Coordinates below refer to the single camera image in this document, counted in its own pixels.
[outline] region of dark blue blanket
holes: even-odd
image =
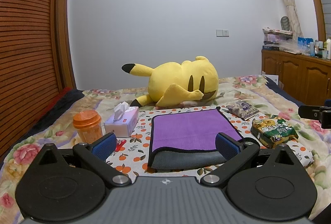
[[[66,110],[68,110],[74,102],[83,98],[84,94],[82,91],[77,89],[72,89],[66,93],[60,100],[56,102],[56,104],[49,110],[45,115],[43,115],[38,122],[33,125],[33,127],[25,133],[19,140],[12,144],[12,146],[5,152],[0,158],[0,168],[3,165],[3,161],[5,157],[8,155],[9,151],[16,145],[17,143],[22,142],[26,138],[35,135],[41,131],[44,131],[49,126],[51,126]]]
[[[265,77],[267,79],[267,87],[272,89],[274,92],[278,93],[279,95],[282,95],[285,99],[294,102],[298,107],[300,107],[301,105],[303,105],[302,102],[296,100],[295,98],[293,98],[291,95],[287,94],[285,91],[283,91],[273,80],[271,80],[268,77]]]

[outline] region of tissue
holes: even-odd
[[[125,111],[129,109],[129,104],[127,102],[122,102],[114,108],[114,121],[120,120]]]

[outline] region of bottle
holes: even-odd
[[[326,40],[326,50],[328,54],[328,59],[331,60],[331,37]]]
[[[314,48],[314,42],[309,43],[310,46],[310,56],[315,56],[315,48]]]
[[[315,41],[315,56],[318,56],[319,41]]]
[[[322,58],[327,59],[327,50],[322,50]]]
[[[72,124],[83,142],[91,144],[102,137],[101,116],[95,110],[74,115]]]

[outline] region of wall switch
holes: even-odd
[[[216,30],[216,37],[223,37],[223,30]]]
[[[223,36],[224,37],[229,37],[229,30],[223,30]]]

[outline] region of blue gripper pad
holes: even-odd
[[[115,151],[116,143],[117,139],[115,134],[110,132],[91,144],[92,154],[97,156],[99,159],[106,161],[110,154]]]
[[[331,99],[326,99],[325,102],[324,102],[324,106],[330,107],[331,106]]]
[[[237,142],[236,140],[232,139],[231,137],[223,133],[218,133],[216,135],[215,145],[217,151],[221,153],[221,155],[226,160],[233,158],[241,151],[240,149],[241,143]]]

